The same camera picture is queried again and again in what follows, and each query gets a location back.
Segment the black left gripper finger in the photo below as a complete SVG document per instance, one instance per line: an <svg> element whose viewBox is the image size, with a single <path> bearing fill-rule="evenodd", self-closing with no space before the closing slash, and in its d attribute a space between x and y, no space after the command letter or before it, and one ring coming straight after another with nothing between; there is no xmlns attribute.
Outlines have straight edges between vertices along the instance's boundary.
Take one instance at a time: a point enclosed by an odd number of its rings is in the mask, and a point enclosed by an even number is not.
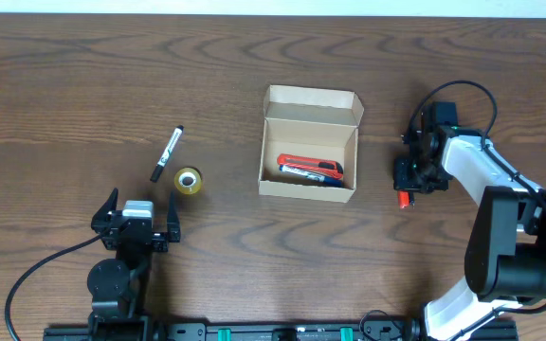
<svg viewBox="0 0 546 341"><path fill-rule="evenodd" d="M118 202L118 189L114 188L105 203L92 217L91 228L94 231L103 231L109 226L111 217L116 211Z"/></svg>
<svg viewBox="0 0 546 341"><path fill-rule="evenodd" d="M174 193L170 194L167 212L167 233L168 242L180 242L180 222L175 208Z"/></svg>

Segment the blue capped marker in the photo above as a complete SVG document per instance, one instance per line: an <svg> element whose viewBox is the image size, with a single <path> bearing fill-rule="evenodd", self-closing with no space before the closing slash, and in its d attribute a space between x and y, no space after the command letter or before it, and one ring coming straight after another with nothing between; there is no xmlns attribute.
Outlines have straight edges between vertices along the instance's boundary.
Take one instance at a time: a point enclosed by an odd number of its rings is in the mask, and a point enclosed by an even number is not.
<svg viewBox="0 0 546 341"><path fill-rule="evenodd" d="M312 171L309 171L309 170L303 170L303 169L290 167L290 166L286 166L286 165L279 166L279 169L280 169L281 172L297 175L297 176L300 176L300 177L303 177L303 178L306 178L306 179L309 179L309 180L312 180L312 181L317 181L317 182L320 182L320 183L323 183L323 184L326 184L326 185L329 185L329 186L338 187L338 188L343 186L341 180L338 180L338 179L335 179L333 177L329 177L329 176L326 176L326 175L318 174L318 173L315 173L315 172L312 172Z"/></svg>

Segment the orange utility knife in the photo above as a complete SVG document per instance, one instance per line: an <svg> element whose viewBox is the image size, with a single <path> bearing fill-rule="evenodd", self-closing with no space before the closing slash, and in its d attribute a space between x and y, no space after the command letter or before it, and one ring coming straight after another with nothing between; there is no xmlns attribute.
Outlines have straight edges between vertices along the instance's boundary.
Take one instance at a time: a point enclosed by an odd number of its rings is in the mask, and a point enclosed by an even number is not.
<svg viewBox="0 0 546 341"><path fill-rule="evenodd" d="M281 153L277 157L277 163L279 166L289 166L305 171L311 171L337 180L340 180L344 174L342 166L337 161L327 159Z"/></svg>

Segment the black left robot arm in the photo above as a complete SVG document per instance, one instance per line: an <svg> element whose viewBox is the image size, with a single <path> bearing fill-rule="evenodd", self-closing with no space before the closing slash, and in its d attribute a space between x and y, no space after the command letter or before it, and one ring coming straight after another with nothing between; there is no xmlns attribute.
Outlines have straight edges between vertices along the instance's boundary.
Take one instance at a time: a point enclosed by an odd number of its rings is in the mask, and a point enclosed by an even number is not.
<svg viewBox="0 0 546 341"><path fill-rule="evenodd" d="M103 246L115 256L90 270L87 288L92 295L88 318L91 341L165 340L167 328L145 310L146 295L155 253L166 253L179 242L181 227L174 196L168 202L166 230L154 230L154 204L128 201L117 209L118 190L94 214L91 228Z"/></svg>

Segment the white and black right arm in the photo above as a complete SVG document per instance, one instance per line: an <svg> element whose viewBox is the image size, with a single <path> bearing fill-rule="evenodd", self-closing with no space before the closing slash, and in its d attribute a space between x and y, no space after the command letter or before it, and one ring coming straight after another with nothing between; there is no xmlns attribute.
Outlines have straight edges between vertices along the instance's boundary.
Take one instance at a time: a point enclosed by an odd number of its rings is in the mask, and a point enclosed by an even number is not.
<svg viewBox="0 0 546 341"><path fill-rule="evenodd" d="M467 340L501 314L546 312L546 189L523 177L488 136L456 125L408 129L393 166L400 195L461 183L478 207L464 276L405 324L405 340Z"/></svg>

